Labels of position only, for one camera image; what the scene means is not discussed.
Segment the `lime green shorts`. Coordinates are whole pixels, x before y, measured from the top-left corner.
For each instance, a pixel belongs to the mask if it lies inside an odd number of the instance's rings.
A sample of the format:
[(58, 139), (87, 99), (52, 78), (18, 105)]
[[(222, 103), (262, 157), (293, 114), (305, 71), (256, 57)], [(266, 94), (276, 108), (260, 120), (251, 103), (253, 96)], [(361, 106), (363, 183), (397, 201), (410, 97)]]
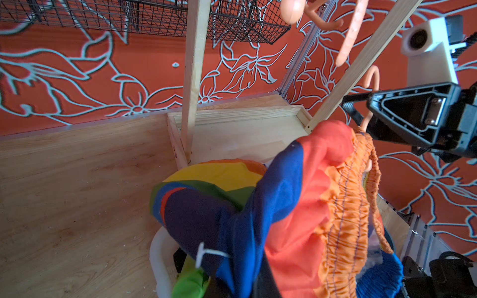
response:
[(210, 277), (202, 268), (196, 268), (196, 262), (190, 256), (185, 262), (172, 289), (172, 298), (203, 298)]

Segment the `white clothespin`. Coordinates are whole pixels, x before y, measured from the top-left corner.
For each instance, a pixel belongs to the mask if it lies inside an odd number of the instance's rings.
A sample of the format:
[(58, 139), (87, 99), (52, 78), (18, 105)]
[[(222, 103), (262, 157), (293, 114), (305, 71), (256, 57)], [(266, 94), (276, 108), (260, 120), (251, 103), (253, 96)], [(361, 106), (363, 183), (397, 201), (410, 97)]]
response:
[(230, 258), (231, 256), (227, 254), (226, 252), (221, 252), (219, 250), (214, 250), (210, 248), (205, 247), (205, 243), (201, 242), (198, 246), (197, 254), (196, 254), (196, 259), (195, 259), (195, 268), (201, 268), (202, 261), (205, 255), (215, 255), (215, 256), (220, 256), (224, 258)]

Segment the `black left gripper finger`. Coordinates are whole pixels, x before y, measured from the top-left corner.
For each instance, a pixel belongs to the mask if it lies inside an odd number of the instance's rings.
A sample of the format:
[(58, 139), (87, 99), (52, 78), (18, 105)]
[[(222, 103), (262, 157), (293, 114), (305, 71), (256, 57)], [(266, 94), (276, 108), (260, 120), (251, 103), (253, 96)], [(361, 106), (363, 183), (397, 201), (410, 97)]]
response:
[(281, 298), (267, 257), (263, 257), (260, 272), (252, 286), (252, 298)]

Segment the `rainbow striped shorts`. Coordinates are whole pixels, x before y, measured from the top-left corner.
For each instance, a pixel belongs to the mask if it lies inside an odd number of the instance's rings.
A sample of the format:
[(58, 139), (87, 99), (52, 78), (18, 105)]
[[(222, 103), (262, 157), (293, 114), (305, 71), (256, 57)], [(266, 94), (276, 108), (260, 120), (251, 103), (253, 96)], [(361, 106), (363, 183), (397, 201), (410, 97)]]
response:
[(251, 298), (267, 257), (282, 298), (393, 298), (403, 267), (377, 206), (381, 173), (364, 126), (320, 123), (269, 165), (212, 160), (152, 191), (150, 211), (185, 253), (198, 246), (204, 298)]

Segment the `white plastic basket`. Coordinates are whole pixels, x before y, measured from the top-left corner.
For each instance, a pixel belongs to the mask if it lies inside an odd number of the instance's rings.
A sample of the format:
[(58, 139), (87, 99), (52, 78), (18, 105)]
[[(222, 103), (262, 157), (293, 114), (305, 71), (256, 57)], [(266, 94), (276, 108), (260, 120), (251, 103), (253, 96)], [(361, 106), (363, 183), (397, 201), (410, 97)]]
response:
[(161, 227), (155, 234), (150, 246), (150, 264), (156, 280), (158, 298), (170, 298), (176, 283), (178, 271), (173, 259), (179, 244)]

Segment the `orange clothes hanger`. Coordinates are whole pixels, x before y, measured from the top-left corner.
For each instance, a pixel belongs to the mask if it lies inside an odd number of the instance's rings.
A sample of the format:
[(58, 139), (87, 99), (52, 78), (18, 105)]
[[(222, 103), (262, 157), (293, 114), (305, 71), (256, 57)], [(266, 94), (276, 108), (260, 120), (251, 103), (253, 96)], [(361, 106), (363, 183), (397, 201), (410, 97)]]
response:
[(279, 5), (280, 17), (289, 25), (296, 24), (305, 14), (315, 25), (323, 31), (335, 30), (343, 26), (344, 21), (325, 22), (317, 13), (326, 0), (306, 1), (306, 0), (283, 0)]

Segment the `orange hanger of green shorts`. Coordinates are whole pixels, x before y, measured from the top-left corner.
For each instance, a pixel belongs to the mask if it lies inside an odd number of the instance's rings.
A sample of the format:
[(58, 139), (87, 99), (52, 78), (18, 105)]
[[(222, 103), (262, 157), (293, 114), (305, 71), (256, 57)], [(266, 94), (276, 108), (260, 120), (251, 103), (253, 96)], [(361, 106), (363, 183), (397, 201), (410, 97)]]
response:
[(363, 19), (365, 17), (368, 0), (358, 0), (355, 6), (355, 11), (349, 25), (349, 29), (345, 36), (345, 40), (340, 48), (338, 56), (335, 59), (336, 67), (341, 67), (347, 60), (356, 38), (359, 34)]

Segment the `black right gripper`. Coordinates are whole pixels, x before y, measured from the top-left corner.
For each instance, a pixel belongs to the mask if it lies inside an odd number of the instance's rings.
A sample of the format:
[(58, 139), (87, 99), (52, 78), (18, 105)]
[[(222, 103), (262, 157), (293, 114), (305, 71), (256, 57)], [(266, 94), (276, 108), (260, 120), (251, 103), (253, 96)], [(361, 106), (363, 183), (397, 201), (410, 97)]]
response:
[(355, 108), (366, 103), (373, 114), (366, 131), (375, 140), (411, 145), (417, 156), (431, 152), (443, 162), (477, 157), (477, 85), (425, 84), (344, 96), (341, 107), (358, 124)]

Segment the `wooden clothes rack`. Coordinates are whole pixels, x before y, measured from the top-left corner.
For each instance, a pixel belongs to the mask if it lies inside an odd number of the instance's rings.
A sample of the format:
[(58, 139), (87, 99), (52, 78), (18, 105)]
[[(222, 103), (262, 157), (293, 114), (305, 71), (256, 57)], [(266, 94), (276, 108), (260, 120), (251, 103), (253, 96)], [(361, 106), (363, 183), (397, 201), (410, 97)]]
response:
[(178, 169), (210, 160), (266, 162), (293, 140), (310, 134), (337, 109), (420, 4), (396, 1), (315, 115), (303, 106), (169, 113), (167, 126)]

